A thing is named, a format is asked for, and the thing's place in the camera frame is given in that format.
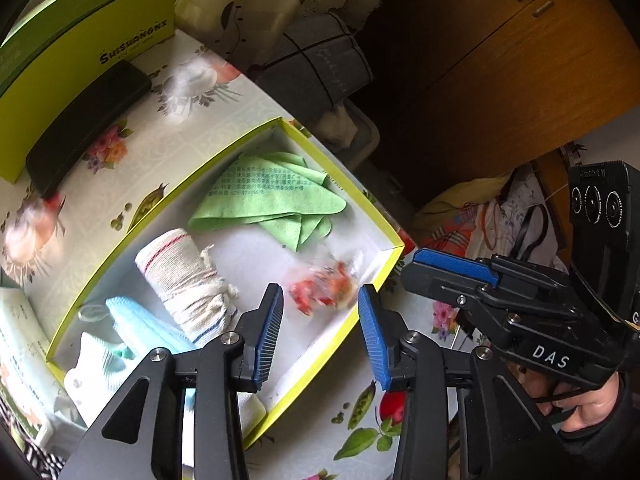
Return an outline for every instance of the rolled white towel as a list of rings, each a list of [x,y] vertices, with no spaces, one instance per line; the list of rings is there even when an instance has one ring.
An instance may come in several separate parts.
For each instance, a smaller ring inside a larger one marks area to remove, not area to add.
[[[238,290],[218,275],[184,229],[166,232],[144,247],[136,265],[187,337],[202,347],[222,334],[238,310]]]

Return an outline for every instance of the floral tablecloth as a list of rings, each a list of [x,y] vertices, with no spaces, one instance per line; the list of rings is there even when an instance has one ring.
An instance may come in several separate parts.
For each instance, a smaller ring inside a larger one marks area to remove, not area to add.
[[[401,260],[382,290],[386,308],[450,348],[456,310],[402,288]],[[456,341],[458,349],[462,340]],[[477,342],[466,339],[462,349]],[[449,392],[449,418],[457,411]],[[373,379],[362,332],[356,327],[324,369],[265,435],[246,452],[252,480],[385,480],[394,470],[404,412],[403,393],[385,393]]]
[[[35,240],[20,242],[37,202],[29,175],[0,179],[2,268],[27,293],[49,339],[127,232],[212,156],[256,126],[291,115],[201,43],[175,35],[137,56],[151,92],[86,151],[45,208]],[[13,240],[6,237],[11,226]]]

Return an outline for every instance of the camera lens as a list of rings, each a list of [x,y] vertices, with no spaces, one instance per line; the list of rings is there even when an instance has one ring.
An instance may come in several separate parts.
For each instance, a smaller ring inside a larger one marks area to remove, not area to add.
[[[597,187],[589,186],[584,193],[584,212],[587,215],[587,220],[592,224],[597,224],[598,220],[600,220],[601,211],[600,192]]]
[[[582,209],[582,195],[577,187],[574,187],[571,192],[571,208],[574,213],[579,213],[580,209]]]
[[[615,191],[607,196],[607,221],[611,227],[618,227],[622,222],[622,202]]]

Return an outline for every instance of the yellow cardboard box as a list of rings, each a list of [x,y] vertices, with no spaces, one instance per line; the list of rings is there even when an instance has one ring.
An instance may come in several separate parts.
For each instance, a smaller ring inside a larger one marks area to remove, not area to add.
[[[14,183],[36,140],[80,92],[174,31],[174,0],[114,0],[58,38],[0,96],[0,176]]]

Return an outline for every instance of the white wall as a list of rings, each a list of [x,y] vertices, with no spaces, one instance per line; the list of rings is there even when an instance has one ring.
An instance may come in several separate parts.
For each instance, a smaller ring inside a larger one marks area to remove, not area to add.
[[[640,106],[591,130],[575,142],[587,148],[580,152],[583,164],[623,160],[640,170]]]

